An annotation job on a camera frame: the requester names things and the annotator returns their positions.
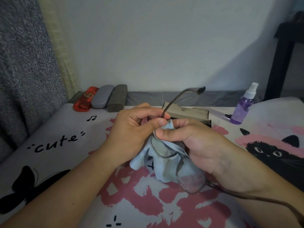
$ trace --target person's left hand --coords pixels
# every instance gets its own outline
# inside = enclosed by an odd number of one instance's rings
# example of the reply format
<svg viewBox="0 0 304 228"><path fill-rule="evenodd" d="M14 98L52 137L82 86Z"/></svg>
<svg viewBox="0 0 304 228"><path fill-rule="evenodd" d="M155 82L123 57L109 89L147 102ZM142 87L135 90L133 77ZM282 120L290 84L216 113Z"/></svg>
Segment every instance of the person's left hand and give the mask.
<svg viewBox="0 0 304 228"><path fill-rule="evenodd" d="M164 118L159 118L163 111L162 108L142 103L118 113L109 137L101 146L104 152L109 152L114 165L119 166L134 158L153 131L167 124L167 119L170 119L168 113L165 113ZM151 120L141 125L142 119L146 117Z"/></svg>

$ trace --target bottle label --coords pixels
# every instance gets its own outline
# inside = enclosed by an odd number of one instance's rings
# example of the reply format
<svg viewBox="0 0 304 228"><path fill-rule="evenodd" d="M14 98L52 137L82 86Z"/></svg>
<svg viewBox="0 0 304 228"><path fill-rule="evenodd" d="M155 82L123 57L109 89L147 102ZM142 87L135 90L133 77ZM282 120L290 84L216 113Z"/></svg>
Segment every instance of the bottle label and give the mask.
<svg viewBox="0 0 304 228"><path fill-rule="evenodd" d="M243 122L243 120L245 119L249 110L250 110L250 107L244 108L240 104L238 104L231 116L231 119L235 120L237 122Z"/></svg>

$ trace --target gray patterned curtain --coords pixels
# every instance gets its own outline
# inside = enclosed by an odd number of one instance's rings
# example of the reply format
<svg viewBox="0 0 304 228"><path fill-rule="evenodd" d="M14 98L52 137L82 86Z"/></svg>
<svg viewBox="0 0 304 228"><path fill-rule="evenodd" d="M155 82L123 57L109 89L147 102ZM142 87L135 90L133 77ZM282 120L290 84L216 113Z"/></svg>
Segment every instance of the gray patterned curtain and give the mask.
<svg viewBox="0 0 304 228"><path fill-rule="evenodd" d="M0 162L66 100L38 0L0 0Z"/></svg>

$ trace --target white bottle cap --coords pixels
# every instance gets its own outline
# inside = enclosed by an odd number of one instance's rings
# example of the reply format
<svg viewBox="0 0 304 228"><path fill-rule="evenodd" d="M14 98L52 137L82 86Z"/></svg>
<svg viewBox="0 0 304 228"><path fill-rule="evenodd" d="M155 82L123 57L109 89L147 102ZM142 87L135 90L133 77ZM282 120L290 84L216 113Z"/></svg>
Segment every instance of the white bottle cap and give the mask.
<svg viewBox="0 0 304 228"><path fill-rule="evenodd" d="M246 90L246 92L244 94L244 97L247 98L247 99L254 99L254 96L256 95L256 91L257 91L256 89L257 89L258 85L259 84L253 82L251 84L251 87L248 90Z"/></svg>

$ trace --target purple spray bottle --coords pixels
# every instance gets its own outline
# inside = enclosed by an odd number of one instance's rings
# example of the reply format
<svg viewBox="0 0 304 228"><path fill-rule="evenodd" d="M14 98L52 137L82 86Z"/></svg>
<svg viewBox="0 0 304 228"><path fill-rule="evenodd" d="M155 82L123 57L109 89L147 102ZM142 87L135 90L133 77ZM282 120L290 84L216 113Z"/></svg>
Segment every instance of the purple spray bottle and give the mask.
<svg viewBox="0 0 304 228"><path fill-rule="evenodd" d="M255 82L252 83L251 87L245 92L244 96L240 98L239 103L231 116L231 123L235 125L242 124L243 120L245 119L246 115L248 114L248 111L250 110L253 104L254 96L257 91L256 88L258 85L259 84Z"/></svg>

